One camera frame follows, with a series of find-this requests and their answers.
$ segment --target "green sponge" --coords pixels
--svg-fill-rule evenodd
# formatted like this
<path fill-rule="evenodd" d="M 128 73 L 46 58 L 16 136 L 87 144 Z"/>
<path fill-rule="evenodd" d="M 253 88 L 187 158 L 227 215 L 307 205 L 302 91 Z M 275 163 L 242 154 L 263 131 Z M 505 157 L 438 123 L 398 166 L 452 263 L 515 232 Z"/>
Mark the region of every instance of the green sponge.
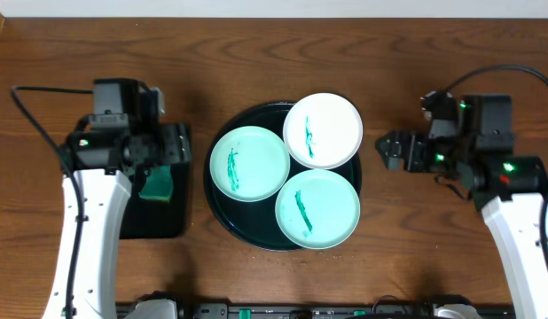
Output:
<path fill-rule="evenodd" d="M 169 165 L 153 168 L 146 183 L 139 193 L 141 199 L 169 202 L 174 191 L 174 181 L 171 178 Z"/>

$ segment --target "white wall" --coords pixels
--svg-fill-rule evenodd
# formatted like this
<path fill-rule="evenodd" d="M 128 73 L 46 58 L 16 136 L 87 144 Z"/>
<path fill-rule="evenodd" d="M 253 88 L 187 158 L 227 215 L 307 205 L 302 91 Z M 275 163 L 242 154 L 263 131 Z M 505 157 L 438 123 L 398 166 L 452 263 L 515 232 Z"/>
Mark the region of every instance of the white wall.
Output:
<path fill-rule="evenodd" d="M 5 17 L 548 18 L 548 0 L 0 0 Z"/>

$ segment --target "red light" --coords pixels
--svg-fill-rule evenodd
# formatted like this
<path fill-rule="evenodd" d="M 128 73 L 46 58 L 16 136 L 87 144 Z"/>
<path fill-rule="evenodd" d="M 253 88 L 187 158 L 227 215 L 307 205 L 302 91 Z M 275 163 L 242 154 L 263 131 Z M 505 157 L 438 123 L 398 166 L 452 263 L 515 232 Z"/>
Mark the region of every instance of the red light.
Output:
<path fill-rule="evenodd" d="M 504 175 L 501 175 L 500 178 L 501 178 L 501 182 L 503 182 L 505 184 L 508 184 L 508 183 L 511 182 L 511 180 L 508 177 L 504 176 Z"/>

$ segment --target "wooden table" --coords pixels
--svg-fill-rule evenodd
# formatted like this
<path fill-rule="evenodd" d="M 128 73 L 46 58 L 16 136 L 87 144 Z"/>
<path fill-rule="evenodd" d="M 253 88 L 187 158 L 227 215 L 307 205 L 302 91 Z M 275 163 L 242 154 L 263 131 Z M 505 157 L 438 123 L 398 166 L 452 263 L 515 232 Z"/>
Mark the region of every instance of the wooden table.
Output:
<path fill-rule="evenodd" d="M 12 85 L 91 88 L 131 77 L 166 95 L 163 121 L 192 126 L 190 227 L 183 237 L 120 242 L 116 298 L 169 290 L 189 301 L 373 303 L 460 293 L 510 303 L 493 239 L 474 206 L 431 175 L 387 171 L 375 138 L 426 128 L 419 97 L 479 66 L 520 63 L 548 75 L 548 20 L 7 19 L 0 36 L 0 318 L 41 317 L 62 222 L 61 173 L 10 99 Z M 364 121 L 362 216 L 325 251 L 273 253 L 233 237 L 211 213 L 203 162 L 218 129 L 262 102 L 315 92 L 348 97 Z M 517 152 L 548 167 L 548 90 L 498 72 L 465 92 L 513 95 Z M 22 95 L 61 143 L 91 97 Z"/>

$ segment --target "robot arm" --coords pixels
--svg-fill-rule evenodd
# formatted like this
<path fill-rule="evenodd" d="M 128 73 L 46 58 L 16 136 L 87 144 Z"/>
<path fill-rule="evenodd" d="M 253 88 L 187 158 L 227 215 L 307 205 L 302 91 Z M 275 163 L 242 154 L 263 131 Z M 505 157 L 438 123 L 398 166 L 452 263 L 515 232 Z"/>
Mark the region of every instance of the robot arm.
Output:
<path fill-rule="evenodd" d="M 450 93 L 432 92 L 422 98 L 422 109 L 431 121 L 429 132 L 393 131 L 377 140 L 385 165 L 398 169 L 403 160 L 404 170 L 437 173 L 438 183 L 460 181 L 495 239 L 516 317 L 548 318 L 548 270 L 538 225 L 548 177 L 538 157 L 513 155 L 510 97 L 470 95 L 458 104 Z M 452 310 L 444 310 L 436 314 L 450 317 Z"/>
<path fill-rule="evenodd" d="M 95 81 L 93 94 L 95 113 L 79 121 L 61 147 L 84 206 L 72 306 L 66 309 L 67 274 L 74 253 L 78 205 L 73 184 L 65 177 L 63 230 L 45 319 L 116 319 L 114 279 L 118 241 L 131 192 L 139 191 L 142 195 L 143 185 L 148 184 L 148 176 L 154 169 L 166 167 L 159 174 L 166 171 L 170 174 L 173 165 L 191 161 L 186 127 L 159 123 L 163 96 L 158 89 L 149 89 L 131 79 L 107 79 Z M 176 303 L 165 298 L 140 302 L 136 310 L 129 318 L 176 319 L 177 316 Z"/>
<path fill-rule="evenodd" d="M 131 183 L 117 171 L 106 175 L 104 169 L 74 172 L 85 198 L 85 215 L 79 259 L 74 280 L 75 318 L 116 319 L 114 278 L 118 240 L 124 208 L 130 198 Z M 67 273 L 73 249 L 77 205 L 73 185 L 63 181 L 65 213 L 50 300 L 44 319 L 59 319 L 64 315 Z"/>
<path fill-rule="evenodd" d="M 517 318 L 548 318 L 548 271 L 540 247 L 539 193 L 492 199 L 481 214 L 497 244 Z M 548 234 L 548 213 L 546 215 Z"/>

